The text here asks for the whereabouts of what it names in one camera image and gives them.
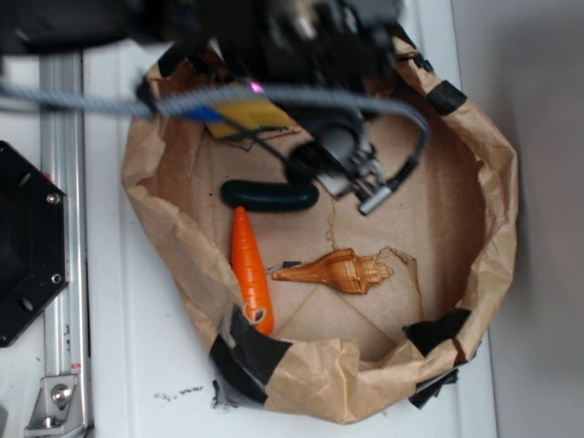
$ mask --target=seashell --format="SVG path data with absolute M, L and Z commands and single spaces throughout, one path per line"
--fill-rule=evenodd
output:
M 322 283 L 346 294 L 366 294 L 393 275 L 393 270 L 375 261 L 374 255 L 359 257 L 352 249 L 340 249 L 303 266 L 278 269 L 275 280 Z

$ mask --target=white wall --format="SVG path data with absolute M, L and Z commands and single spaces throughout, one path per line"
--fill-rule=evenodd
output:
M 584 2 L 453 0 L 464 91 L 517 147 L 516 280 L 490 330 L 499 435 L 584 433 Z

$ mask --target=brown paper bag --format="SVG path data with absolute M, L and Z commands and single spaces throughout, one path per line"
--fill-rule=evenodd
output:
M 280 164 L 257 147 L 215 140 L 200 123 L 131 124 L 123 181 L 213 360 L 222 402 L 356 422 L 437 378 L 438 385 L 447 381 L 475 355 L 501 305 L 516 253 L 516 153 L 412 45 L 396 45 L 399 77 L 371 83 L 370 92 L 409 102 L 431 124 L 431 143 L 412 178 L 368 217 L 358 213 L 356 198 L 332 200 L 324 190 L 301 213 L 250 214 L 266 267 L 353 248 L 378 255 L 395 274 L 358 297 L 268 279 L 276 318 L 270 338 L 241 314 L 228 262 L 233 211 L 219 192 L 229 179 L 284 181 Z M 148 74 L 158 95 L 210 80 L 189 61 L 163 77 L 167 69 Z M 388 175 L 416 135 L 398 118 L 370 123 Z M 272 137 L 286 152 L 308 135 L 296 127 Z

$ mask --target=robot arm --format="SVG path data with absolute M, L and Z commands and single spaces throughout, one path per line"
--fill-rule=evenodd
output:
M 131 37 L 175 41 L 185 56 L 214 38 L 244 80 L 362 93 L 362 78 L 389 78 L 402 0 L 4 0 L 0 55 L 55 53 Z M 287 178 L 318 177 L 334 196 L 355 192 L 368 214 L 417 164 L 386 180 L 356 109 L 283 106 L 313 137 L 288 159 Z

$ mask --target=plastic carrot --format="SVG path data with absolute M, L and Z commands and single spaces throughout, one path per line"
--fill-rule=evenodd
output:
M 245 314 L 256 323 L 257 331 L 269 335 L 274 330 L 272 300 L 254 230 L 244 207 L 235 208 L 231 266 L 239 281 Z

